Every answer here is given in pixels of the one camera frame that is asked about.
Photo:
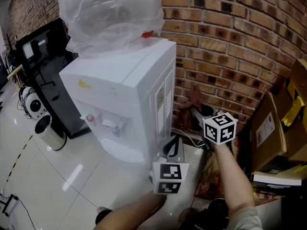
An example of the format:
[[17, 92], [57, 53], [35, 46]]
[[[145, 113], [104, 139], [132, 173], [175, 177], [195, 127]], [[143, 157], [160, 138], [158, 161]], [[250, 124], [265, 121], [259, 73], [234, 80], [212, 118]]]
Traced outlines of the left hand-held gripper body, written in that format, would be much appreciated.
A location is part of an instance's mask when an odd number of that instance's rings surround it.
[[172, 163], [164, 158], [153, 162], [150, 176], [155, 194], [178, 194], [184, 183], [189, 169], [188, 163]]

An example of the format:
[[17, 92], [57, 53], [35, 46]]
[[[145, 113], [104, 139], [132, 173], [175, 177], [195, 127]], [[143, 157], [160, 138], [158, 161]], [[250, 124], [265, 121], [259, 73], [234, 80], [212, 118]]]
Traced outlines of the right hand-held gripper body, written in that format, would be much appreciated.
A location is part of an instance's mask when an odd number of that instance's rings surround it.
[[221, 145], [235, 139], [238, 120], [229, 113], [202, 119], [203, 136], [210, 142]]

